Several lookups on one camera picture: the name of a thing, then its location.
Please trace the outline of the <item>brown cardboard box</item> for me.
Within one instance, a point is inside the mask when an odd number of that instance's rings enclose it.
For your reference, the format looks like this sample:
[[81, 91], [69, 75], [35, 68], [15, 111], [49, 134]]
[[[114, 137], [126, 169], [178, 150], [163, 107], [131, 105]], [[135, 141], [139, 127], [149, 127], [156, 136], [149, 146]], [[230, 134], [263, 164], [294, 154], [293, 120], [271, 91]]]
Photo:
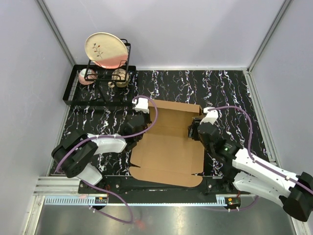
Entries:
[[192, 119], [201, 113], [200, 105], [155, 100], [149, 104], [155, 125], [132, 150], [129, 168], [137, 180], [182, 187], [202, 182], [204, 147], [188, 137]]

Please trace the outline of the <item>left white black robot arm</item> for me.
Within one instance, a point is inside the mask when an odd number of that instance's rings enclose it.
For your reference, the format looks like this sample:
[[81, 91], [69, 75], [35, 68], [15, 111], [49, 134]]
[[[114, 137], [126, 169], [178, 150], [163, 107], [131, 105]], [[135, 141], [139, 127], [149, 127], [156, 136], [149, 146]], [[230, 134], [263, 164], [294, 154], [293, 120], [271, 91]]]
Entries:
[[140, 112], [127, 116], [118, 134], [100, 138], [76, 130], [52, 150], [51, 156], [68, 178], [77, 177], [86, 181], [92, 192], [100, 194], [105, 190], [106, 182], [101, 172], [90, 163], [92, 157], [132, 150], [143, 137], [139, 133], [146, 130], [150, 123], [150, 114]]

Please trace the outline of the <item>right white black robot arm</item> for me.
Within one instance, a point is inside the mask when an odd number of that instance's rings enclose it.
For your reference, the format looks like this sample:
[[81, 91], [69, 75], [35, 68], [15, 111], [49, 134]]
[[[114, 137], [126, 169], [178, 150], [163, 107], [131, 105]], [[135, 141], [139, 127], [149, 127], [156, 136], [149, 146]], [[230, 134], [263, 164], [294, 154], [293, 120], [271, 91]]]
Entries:
[[253, 154], [237, 143], [223, 139], [212, 123], [195, 117], [188, 136], [200, 141], [206, 153], [223, 163], [222, 188], [233, 194], [243, 191], [270, 200], [294, 219], [308, 221], [313, 212], [313, 177], [281, 169]]

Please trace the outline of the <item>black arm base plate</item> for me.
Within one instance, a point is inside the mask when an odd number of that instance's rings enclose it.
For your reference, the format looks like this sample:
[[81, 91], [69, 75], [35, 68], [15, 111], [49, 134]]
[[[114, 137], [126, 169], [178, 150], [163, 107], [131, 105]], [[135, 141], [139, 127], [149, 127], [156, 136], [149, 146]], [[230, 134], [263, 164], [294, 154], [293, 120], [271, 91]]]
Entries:
[[90, 187], [88, 184], [80, 181], [79, 192], [97, 192], [95, 188], [101, 188], [112, 191], [117, 194], [126, 192], [139, 191], [197, 191], [204, 194], [234, 194], [238, 195], [239, 191], [234, 186], [227, 185], [222, 177], [204, 176], [201, 183], [195, 187], [174, 186], [169, 184], [155, 183], [137, 180], [132, 176], [104, 176], [103, 179], [95, 186]]

